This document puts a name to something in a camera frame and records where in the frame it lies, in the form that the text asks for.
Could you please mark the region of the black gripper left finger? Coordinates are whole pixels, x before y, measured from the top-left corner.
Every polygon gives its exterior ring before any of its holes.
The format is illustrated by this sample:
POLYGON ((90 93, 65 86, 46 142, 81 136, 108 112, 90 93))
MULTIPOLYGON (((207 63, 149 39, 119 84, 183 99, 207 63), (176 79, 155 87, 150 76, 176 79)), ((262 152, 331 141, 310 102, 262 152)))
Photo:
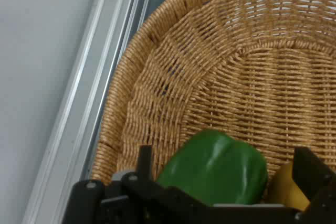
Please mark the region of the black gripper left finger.
POLYGON ((215 214, 176 188, 164 189, 151 179, 152 147, 139 150, 136 170, 105 186, 100 180, 74 184, 65 223, 212 223, 215 214))

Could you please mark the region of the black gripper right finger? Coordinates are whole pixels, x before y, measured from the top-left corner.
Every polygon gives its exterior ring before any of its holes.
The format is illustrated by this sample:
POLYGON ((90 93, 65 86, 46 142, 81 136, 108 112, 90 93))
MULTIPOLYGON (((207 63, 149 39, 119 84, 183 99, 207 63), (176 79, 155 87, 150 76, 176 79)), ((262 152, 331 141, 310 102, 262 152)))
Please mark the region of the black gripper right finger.
POLYGON ((309 200, 300 223, 335 223, 335 172, 307 147, 296 147, 292 178, 309 200))

